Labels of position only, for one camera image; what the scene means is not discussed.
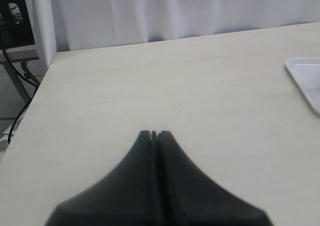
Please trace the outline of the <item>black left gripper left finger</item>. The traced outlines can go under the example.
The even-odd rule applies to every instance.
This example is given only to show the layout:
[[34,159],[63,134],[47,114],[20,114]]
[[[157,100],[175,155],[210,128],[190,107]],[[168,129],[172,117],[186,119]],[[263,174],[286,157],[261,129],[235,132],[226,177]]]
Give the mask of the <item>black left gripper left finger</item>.
[[156,225],[155,139],[141,131],[108,175],[60,203],[46,225]]

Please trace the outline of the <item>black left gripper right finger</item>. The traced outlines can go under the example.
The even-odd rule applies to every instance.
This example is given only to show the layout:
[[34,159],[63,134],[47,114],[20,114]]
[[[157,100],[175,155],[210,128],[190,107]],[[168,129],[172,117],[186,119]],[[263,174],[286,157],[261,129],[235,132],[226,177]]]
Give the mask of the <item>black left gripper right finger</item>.
[[155,148],[165,225],[272,225],[265,211],[202,172],[171,132],[159,133]]

